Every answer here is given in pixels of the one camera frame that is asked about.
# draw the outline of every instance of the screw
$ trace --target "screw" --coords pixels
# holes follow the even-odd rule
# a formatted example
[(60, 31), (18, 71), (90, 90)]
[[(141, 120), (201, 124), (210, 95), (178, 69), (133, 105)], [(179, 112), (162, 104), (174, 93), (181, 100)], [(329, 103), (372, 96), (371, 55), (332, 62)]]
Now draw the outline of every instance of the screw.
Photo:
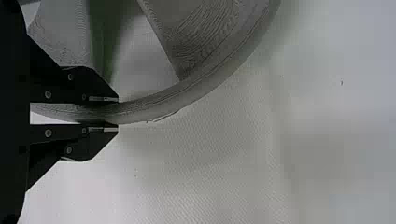
[(72, 154), (73, 148), (72, 147), (67, 147), (66, 148), (66, 154)]
[(74, 76), (73, 76), (73, 74), (69, 74), (69, 75), (67, 75), (67, 79), (69, 79), (69, 81), (73, 81), (73, 79), (74, 79)]
[(46, 96), (47, 99), (50, 99), (52, 97), (52, 93), (50, 91), (46, 91), (44, 95)]
[(50, 130), (50, 129), (47, 129), (45, 132), (44, 132), (44, 135), (46, 135), (46, 137), (51, 137), (52, 136), (52, 131)]

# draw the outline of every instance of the white backdrop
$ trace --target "white backdrop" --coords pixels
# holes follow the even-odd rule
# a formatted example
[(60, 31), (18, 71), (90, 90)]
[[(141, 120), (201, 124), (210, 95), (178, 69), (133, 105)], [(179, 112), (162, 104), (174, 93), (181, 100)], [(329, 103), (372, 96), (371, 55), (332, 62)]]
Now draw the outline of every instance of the white backdrop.
[[(394, 8), (284, 0), (223, 85), (171, 118), (121, 126), (93, 161), (58, 163), (27, 193), (20, 223), (395, 223)], [(120, 43), (163, 55), (137, 18), (146, 32)], [(127, 77), (135, 52), (119, 53), (111, 78), (124, 99), (145, 83)], [(165, 70), (156, 59), (139, 72)]]

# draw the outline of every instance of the bolt head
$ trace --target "bolt head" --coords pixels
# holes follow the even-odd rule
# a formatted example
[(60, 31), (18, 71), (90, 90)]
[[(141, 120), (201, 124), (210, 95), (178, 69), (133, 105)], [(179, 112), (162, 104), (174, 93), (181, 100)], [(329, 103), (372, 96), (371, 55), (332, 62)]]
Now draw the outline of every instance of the bolt head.
[(73, 75), (73, 74), (67, 75), (67, 79), (68, 79), (69, 81), (73, 81), (74, 75)]
[(46, 96), (47, 99), (50, 99), (50, 98), (52, 97), (52, 92), (46, 91), (46, 92), (44, 93), (44, 95)]
[(73, 152), (73, 148), (72, 147), (67, 147), (66, 148), (66, 154), (71, 154)]
[(44, 132), (44, 135), (46, 135), (46, 137), (51, 137), (52, 136), (52, 130), (50, 130), (50, 129), (47, 129), (45, 132)]

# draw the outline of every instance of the black metal bracket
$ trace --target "black metal bracket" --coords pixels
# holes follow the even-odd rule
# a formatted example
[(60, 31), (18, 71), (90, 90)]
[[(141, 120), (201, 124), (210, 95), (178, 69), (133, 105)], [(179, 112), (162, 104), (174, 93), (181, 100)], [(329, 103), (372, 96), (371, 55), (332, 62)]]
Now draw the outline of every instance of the black metal bracket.
[(118, 133), (108, 123), (30, 125), (30, 160), (27, 189), (57, 161), (93, 159)]
[(87, 161), (117, 134), (104, 121), (30, 124), (30, 103), (106, 105), (119, 96), (91, 68), (60, 67), (26, 34), (16, 0), (0, 0), (0, 224), (17, 223), (25, 192), (58, 161)]

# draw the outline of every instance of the textured paper surface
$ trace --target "textured paper surface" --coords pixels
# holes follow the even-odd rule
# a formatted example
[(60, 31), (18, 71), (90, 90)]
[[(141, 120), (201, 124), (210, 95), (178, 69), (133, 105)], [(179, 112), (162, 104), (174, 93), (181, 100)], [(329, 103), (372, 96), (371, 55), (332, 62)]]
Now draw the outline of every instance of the textured paper surface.
[(395, 223), (394, 8), (285, 0), (223, 85), (57, 164), (20, 223)]

